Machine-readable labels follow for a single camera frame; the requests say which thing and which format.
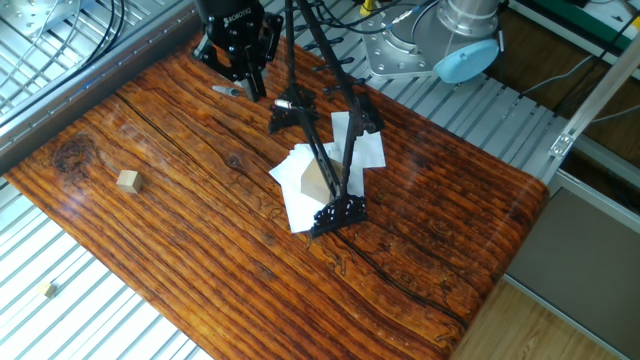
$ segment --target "wood grain surface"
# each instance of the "wood grain surface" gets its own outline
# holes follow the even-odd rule
[[[369,220],[291,235],[268,171],[305,142],[267,135],[284,44],[254,104],[195,62],[192,39],[6,178],[215,359],[416,358],[453,352],[547,199],[546,187],[369,90],[388,166],[365,170]],[[333,85],[298,51],[302,85]],[[319,96],[331,141],[339,96]],[[118,190],[120,170],[144,178]]]

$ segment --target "black bracket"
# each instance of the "black bracket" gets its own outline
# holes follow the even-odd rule
[[[262,70],[275,57],[283,18],[265,13],[256,1],[248,15],[229,22],[210,17],[193,56],[231,81],[239,81],[251,101],[267,96]],[[224,49],[231,66],[218,60],[214,45]]]
[[[341,227],[366,220],[364,198],[350,195],[347,192],[353,149],[358,136],[362,136],[364,131],[368,133],[378,132],[384,128],[384,123],[376,108],[371,104],[369,96],[367,94],[356,95],[353,89],[353,86],[363,84],[364,80],[360,79],[352,82],[342,70],[342,65],[353,62],[353,58],[339,60],[336,57],[331,46],[342,42],[344,39],[328,40],[325,36],[321,23],[313,12],[313,7],[318,8],[318,11],[320,11],[321,3],[316,1],[311,5],[307,0],[296,0],[296,3],[298,6],[294,8],[293,0],[285,1],[289,87],[280,96],[280,99],[290,102],[292,108],[274,108],[269,131],[273,133],[288,126],[300,125],[309,145],[311,145],[311,150],[318,161],[324,180],[333,195],[333,200],[314,217],[315,224],[311,229],[311,236],[317,237]],[[297,26],[294,29],[294,10],[299,10],[302,13],[307,23],[306,26]],[[311,31],[315,43],[307,45],[305,50],[319,49],[327,62],[323,66],[314,68],[314,71],[331,70],[337,82],[337,85],[327,87],[323,91],[325,93],[340,91],[349,106],[349,126],[346,143],[343,147],[343,170],[341,174],[337,174],[333,166],[331,166],[331,161],[324,150],[320,136],[313,123],[319,117],[313,105],[315,94],[299,86],[296,81],[294,30],[306,29]]]

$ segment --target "wooden block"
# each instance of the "wooden block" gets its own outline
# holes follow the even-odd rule
[[[120,190],[137,194],[142,186],[142,176],[137,171],[122,170],[117,184]]]
[[[57,288],[55,287],[55,285],[47,282],[38,284],[38,287],[36,288],[36,291],[39,294],[44,295],[48,298],[51,298],[53,294],[55,294],[56,290]]]
[[[338,173],[338,176],[340,176],[342,173],[342,164],[334,160],[331,160],[331,164],[336,170],[336,173]],[[331,191],[329,191],[329,187],[327,187],[327,183],[324,181],[322,172],[320,172],[320,166],[315,158],[302,174],[301,192],[325,205],[331,201]]]

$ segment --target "wooden floor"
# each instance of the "wooden floor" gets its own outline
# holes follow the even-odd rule
[[[453,358],[617,359],[505,281],[496,286]]]

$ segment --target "crumpled paper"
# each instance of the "crumpled paper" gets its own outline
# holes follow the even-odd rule
[[[329,158],[342,162],[342,149],[347,137],[349,113],[333,113],[333,136],[336,140],[323,144]],[[289,226],[292,233],[308,231],[313,227],[315,214],[325,205],[303,194],[302,174],[313,160],[313,152],[309,144],[297,144],[289,152],[289,156],[269,174],[282,187]],[[385,167],[384,150],[380,133],[368,134],[356,140],[351,164],[351,174],[347,190],[350,194],[364,196],[364,168]]]

